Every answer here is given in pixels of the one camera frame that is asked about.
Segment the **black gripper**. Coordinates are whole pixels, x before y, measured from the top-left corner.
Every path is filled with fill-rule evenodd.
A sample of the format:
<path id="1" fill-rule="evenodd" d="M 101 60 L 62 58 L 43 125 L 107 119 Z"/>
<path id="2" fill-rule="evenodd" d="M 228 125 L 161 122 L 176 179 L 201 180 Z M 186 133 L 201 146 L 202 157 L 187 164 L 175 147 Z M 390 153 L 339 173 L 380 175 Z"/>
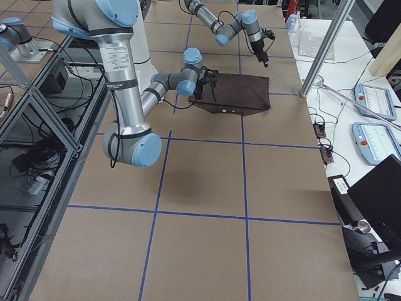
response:
<path id="1" fill-rule="evenodd" d="M 269 66 L 269 58 L 264 50 L 264 42 L 252 42 L 252 50 L 258 62 L 263 63 L 264 67 L 267 68 Z"/>
<path id="2" fill-rule="evenodd" d="M 194 92 L 194 96 L 195 96 L 196 100 L 202 100 L 203 86 L 206 85 L 207 83 L 209 83 L 211 86 L 211 93 L 212 93 L 213 101 L 214 101 L 214 103 L 217 104 L 217 99 L 216 99 L 216 94 L 215 94 L 214 88 L 217 85 L 218 76 L 219 76 L 218 70 L 212 70 L 210 68 L 207 68 L 206 66 L 203 66 L 200 69 L 200 76 L 197 81 L 197 88 Z"/>

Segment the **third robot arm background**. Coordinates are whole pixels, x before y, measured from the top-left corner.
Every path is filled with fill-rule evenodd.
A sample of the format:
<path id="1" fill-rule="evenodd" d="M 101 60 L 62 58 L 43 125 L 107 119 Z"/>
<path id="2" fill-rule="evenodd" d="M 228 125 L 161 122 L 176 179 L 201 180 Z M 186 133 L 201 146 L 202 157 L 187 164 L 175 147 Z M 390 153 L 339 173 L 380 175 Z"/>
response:
<path id="1" fill-rule="evenodd" d="M 39 63 L 53 49 L 53 42 L 36 40 L 20 18 L 10 17 L 1 20 L 1 49 L 14 61 Z"/>

